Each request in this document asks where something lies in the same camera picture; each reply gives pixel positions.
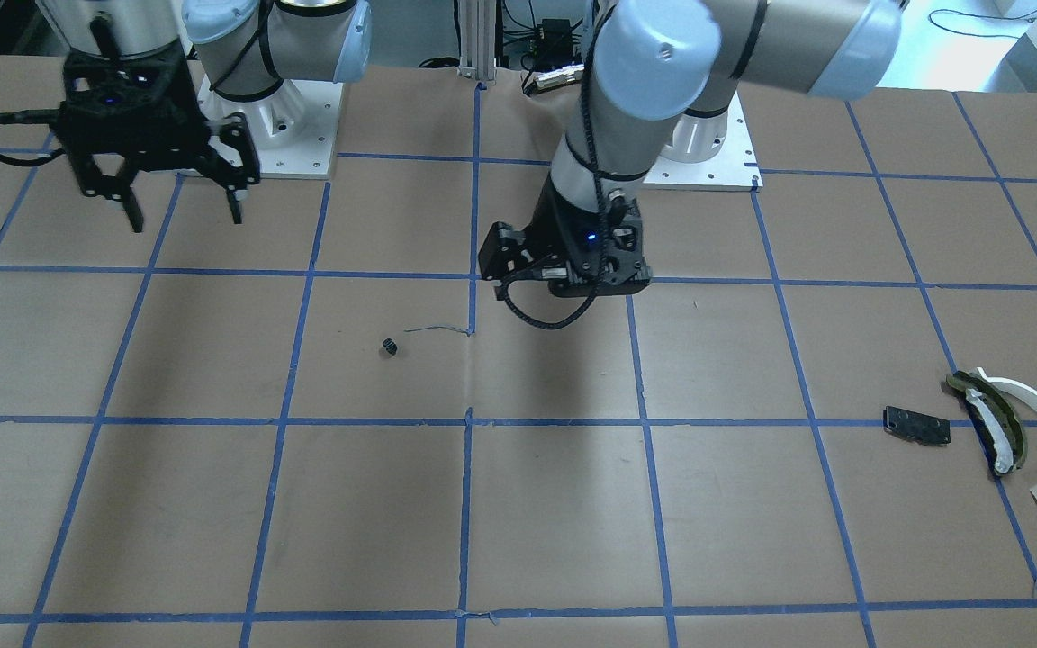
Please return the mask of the green curved padded part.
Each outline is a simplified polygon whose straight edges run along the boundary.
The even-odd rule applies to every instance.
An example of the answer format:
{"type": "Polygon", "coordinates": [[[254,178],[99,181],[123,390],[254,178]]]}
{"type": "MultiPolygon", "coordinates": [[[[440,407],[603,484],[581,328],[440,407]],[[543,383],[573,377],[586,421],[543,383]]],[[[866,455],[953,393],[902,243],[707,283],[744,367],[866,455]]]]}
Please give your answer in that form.
{"type": "Polygon", "coordinates": [[[976,372],[948,373],[946,385],[951,387],[969,412],[977,434],[987,442],[996,477],[1005,477],[1021,469],[1028,454],[1022,419],[996,383],[976,372]]]}

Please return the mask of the aluminium centre post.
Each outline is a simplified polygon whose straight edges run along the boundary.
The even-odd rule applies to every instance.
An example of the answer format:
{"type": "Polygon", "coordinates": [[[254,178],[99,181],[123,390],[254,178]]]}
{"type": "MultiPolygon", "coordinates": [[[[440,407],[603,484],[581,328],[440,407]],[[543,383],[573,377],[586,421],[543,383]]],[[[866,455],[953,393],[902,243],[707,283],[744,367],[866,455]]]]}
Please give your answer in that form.
{"type": "Polygon", "coordinates": [[[497,82],[498,1],[453,1],[455,5],[457,73],[489,87],[497,82]]]}

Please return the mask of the black flat bracket plate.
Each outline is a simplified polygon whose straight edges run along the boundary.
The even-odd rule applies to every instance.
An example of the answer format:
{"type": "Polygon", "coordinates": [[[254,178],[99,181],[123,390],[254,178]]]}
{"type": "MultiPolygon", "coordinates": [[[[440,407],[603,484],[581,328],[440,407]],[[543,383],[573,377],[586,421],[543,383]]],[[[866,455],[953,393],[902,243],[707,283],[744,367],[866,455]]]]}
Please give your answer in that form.
{"type": "Polygon", "coordinates": [[[951,442],[950,421],[909,408],[886,406],[882,427],[888,434],[922,446],[947,446],[951,442]]]}

